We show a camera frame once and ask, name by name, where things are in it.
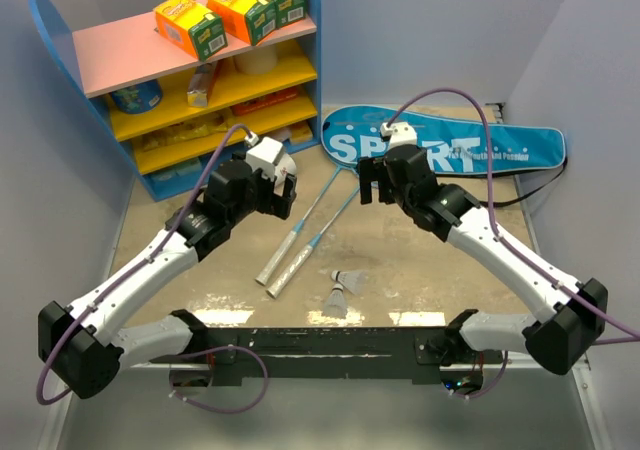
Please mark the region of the white shuttlecock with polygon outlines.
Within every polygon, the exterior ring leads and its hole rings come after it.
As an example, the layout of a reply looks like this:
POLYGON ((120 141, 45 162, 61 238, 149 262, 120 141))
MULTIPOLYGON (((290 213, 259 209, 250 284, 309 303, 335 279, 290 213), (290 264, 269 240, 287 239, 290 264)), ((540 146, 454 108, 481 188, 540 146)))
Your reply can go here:
POLYGON ((359 295, 363 285, 366 283, 366 272, 364 270, 333 270, 331 279, 342 285, 351 294, 359 295))
POLYGON ((341 286, 334 286, 324 303, 322 315, 327 318, 345 319, 348 306, 341 286))

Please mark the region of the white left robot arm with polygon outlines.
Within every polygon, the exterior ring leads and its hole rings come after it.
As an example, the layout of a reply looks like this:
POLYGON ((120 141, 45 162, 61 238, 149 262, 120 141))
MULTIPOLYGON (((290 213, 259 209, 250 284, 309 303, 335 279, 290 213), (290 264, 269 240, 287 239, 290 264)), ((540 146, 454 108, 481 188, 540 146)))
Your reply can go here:
POLYGON ((288 165, 268 172, 244 160, 222 163, 195 200, 181 207, 150 244, 98 288, 63 306, 52 301, 37 317, 38 356, 70 393, 88 399, 125 368, 165 355, 185 362, 207 350, 203 324, 177 311, 138 333, 124 324, 152 296, 225 243, 253 212, 285 220, 296 198, 288 165))

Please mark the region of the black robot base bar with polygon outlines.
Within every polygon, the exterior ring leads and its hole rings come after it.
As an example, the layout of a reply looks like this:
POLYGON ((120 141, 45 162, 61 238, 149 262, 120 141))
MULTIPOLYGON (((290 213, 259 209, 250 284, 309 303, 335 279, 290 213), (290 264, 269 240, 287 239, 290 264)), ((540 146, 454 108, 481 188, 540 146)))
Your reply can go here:
POLYGON ((253 357, 229 347, 256 353, 272 379, 391 379, 417 385, 437 385, 440 369, 465 368, 480 361, 499 364, 502 354, 487 351, 482 357, 443 327, 306 327, 200 329, 177 356, 157 363, 177 363, 186 354, 223 347, 211 362, 215 386, 237 386, 263 372, 253 357))

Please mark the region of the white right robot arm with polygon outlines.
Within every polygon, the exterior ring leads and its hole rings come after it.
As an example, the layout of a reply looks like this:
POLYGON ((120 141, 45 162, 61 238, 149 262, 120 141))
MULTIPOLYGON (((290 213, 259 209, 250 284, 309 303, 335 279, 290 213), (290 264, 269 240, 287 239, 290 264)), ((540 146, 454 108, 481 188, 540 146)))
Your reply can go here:
POLYGON ((361 201, 397 204, 420 229, 463 251, 506 285, 526 315, 473 311, 445 339, 448 356, 469 362, 480 351, 530 355, 566 374, 602 335, 608 291, 555 268, 495 222, 489 209, 457 184, 438 182, 425 150, 401 145, 357 165, 361 201))

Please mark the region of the blue badminton racket left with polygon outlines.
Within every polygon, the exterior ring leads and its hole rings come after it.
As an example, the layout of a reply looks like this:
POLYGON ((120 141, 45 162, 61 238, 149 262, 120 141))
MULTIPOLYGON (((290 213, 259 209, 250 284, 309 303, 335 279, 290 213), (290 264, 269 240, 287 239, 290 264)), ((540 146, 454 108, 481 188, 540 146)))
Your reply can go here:
POLYGON ((271 275, 276 270, 280 262, 286 256, 287 252, 289 251, 289 249, 291 248, 291 246, 299 236, 310 214, 313 212, 315 207, 319 204, 323 196, 326 194, 326 192, 328 191, 328 189, 330 188, 330 186, 332 185, 332 183, 334 182, 334 180, 342 170, 343 168, 341 166, 335 167, 333 174, 324 184, 324 186, 322 187, 322 189, 320 190, 316 198, 313 200, 309 208, 303 214, 302 218, 294 225, 294 227, 285 236, 285 238, 280 243, 279 247, 272 254, 269 261, 265 264, 265 266, 262 268, 260 273, 255 277, 255 281, 257 283, 259 283, 262 286, 265 286, 268 283, 271 275))

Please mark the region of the blue badminton racket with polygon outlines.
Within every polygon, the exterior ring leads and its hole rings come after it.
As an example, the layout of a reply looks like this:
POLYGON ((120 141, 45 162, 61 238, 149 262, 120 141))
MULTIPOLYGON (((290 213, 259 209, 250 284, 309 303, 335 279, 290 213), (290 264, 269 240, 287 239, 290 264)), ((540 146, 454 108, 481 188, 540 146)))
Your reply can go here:
POLYGON ((331 227, 331 225, 337 220, 337 218, 343 213, 351 201, 359 194, 359 188, 356 187, 353 192, 347 197, 345 202, 339 207, 335 214, 327 221, 327 223, 321 228, 321 230, 296 254, 291 262, 284 268, 280 275, 274 280, 274 282, 267 288, 266 293, 272 299, 277 299, 282 293, 286 285, 291 281, 294 275, 305 264, 308 258, 311 256, 315 248, 318 246, 320 240, 331 227))
POLYGON ((309 208, 303 214, 302 218, 294 225, 294 227, 285 236, 285 238, 280 243, 279 247, 272 254, 269 261, 265 264, 265 266, 262 268, 260 273, 255 277, 255 281, 257 283, 259 283, 262 286, 265 286, 268 283, 271 275, 276 270, 280 262, 286 256, 287 252, 289 251, 289 249, 291 248, 291 246, 299 236, 310 214, 313 212, 315 207, 319 204, 323 196, 326 194, 326 192, 328 191, 328 189, 330 188, 330 186, 332 185, 332 183, 334 182, 334 180, 342 170, 343 168, 341 166, 335 167, 333 174, 324 184, 324 186, 322 187, 322 189, 320 190, 316 198, 313 200, 309 208))

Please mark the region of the blue badminton racket right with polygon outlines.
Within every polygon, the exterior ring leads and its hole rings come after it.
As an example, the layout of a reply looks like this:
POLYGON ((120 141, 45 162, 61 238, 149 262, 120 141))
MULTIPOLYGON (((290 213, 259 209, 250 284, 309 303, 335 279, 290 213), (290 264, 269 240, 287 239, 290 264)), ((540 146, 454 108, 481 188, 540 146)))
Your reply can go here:
POLYGON ((320 240, 331 227, 331 225, 337 220, 337 218, 343 213, 351 201, 359 194, 359 188, 356 187, 353 192, 347 197, 345 202, 339 207, 335 214, 327 221, 327 223, 321 228, 321 230, 296 254, 291 262, 284 268, 280 275, 274 280, 274 282, 267 288, 266 293, 272 299, 277 299, 282 293, 286 285, 291 281, 294 275, 305 264, 308 258, 311 256, 315 248, 318 246, 320 240))

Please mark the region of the silver orange snack pack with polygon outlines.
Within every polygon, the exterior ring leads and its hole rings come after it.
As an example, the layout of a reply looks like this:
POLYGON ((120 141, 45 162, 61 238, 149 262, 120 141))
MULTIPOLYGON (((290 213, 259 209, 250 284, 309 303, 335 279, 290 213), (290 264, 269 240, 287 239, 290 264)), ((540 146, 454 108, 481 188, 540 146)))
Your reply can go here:
POLYGON ((218 63, 206 63, 198 66, 189 81, 187 104, 194 108, 208 106, 210 93, 218 73, 218 63))

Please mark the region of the yellow white small packs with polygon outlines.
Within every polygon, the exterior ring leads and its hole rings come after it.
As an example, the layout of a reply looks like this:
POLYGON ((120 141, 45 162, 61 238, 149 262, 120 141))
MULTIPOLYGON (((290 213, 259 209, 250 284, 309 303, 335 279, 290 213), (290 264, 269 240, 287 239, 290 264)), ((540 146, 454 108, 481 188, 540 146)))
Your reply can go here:
POLYGON ((306 120, 296 122, 267 133, 267 136, 292 145, 306 143, 313 139, 313 132, 306 120))

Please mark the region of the blue green bottom boxes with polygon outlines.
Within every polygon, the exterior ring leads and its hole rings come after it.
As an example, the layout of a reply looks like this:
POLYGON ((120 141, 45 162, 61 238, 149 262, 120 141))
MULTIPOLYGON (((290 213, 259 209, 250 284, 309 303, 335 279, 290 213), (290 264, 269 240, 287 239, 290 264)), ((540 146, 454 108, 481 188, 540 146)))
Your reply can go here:
POLYGON ((202 172, 202 163, 199 158, 189 159, 167 168, 152 172, 147 177, 154 184, 163 184, 182 177, 199 178, 202 172))

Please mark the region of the blue sport racket bag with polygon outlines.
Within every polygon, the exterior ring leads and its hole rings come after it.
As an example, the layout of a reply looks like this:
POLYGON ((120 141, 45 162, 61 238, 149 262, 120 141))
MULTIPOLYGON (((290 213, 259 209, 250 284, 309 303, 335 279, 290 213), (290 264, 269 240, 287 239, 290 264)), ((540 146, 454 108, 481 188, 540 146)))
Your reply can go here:
MULTIPOLYGON (((386 152, 389 143, 381 137, 380 125, 394 113, 370 105, 334 110, 323 120, 322 146, 337 165, 354 169, 361 158, 386 152)), ((495 177, 548 170, 561 175, 568 164, 565 137, 554 128, 491 123, 488 148, 479 121, 410 111, 399 120, 415 129, 417 144, 426 149, 430 168, 440 176, 484 178, 488 159, 495 177)))

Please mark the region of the yellow snack bags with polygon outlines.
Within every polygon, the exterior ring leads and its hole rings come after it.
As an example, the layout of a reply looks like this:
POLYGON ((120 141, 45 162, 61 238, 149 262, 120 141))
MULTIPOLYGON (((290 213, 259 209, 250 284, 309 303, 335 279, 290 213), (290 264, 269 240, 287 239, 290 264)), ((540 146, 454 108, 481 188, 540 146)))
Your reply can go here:
POLYGON ((176 123, 147 133, 139 138, 143 152, 196 140, 217 133, 225 133, 235 124, 235 116, 228 110, 220 110, 176 123))

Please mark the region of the red flat box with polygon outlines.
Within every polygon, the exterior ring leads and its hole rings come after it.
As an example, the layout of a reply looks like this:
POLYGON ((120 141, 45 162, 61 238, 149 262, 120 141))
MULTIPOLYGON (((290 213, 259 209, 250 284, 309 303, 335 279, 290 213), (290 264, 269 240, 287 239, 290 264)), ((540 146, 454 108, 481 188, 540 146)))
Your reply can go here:
POLYGON ((243 116, 296 99, 299 93, 300 90, 298 86, 285 88, 232 105, 231 111, 235 116, 243 116))

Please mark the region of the blue shelf unit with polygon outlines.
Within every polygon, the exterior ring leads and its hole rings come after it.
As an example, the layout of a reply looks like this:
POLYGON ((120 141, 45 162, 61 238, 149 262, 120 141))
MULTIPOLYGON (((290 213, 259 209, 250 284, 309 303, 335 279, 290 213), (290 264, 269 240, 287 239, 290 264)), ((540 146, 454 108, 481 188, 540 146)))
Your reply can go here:
POLYGON ((288 128, 286 150, 319 141, 320 0, 167 0, 73 31, 28 0, 58 68, 155 200, 191 190, 207 156, 247 132, 288 128))

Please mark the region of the blue round can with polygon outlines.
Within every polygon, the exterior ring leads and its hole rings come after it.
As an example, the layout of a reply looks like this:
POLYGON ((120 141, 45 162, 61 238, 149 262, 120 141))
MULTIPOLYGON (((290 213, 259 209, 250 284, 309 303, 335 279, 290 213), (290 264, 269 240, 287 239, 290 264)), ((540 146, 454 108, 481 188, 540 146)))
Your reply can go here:
POLYGON ((156 79, 140 82, 110 93, 118 110, 137 115, 154 109, 163 98, 163 91, 156 79))

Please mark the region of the orange green box middle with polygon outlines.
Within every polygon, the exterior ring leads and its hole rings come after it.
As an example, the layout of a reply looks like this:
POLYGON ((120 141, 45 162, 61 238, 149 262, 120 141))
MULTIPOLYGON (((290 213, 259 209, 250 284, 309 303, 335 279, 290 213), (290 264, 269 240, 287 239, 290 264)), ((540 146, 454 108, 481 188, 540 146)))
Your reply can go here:
POLYGON ((207 0, 219 15, 225 31, 251 46, 276 30, 276 10, 271 0, 207 0))

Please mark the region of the orange green box left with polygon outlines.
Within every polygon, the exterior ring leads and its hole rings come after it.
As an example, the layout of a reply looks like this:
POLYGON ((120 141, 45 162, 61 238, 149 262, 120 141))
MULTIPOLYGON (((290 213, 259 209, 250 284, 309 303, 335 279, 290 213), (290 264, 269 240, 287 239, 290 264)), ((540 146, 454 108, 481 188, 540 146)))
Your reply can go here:
POLYGON ((153 14, 158 33, 198 61, 228 46, 223 20, 196 0, 166 0, 153 14))

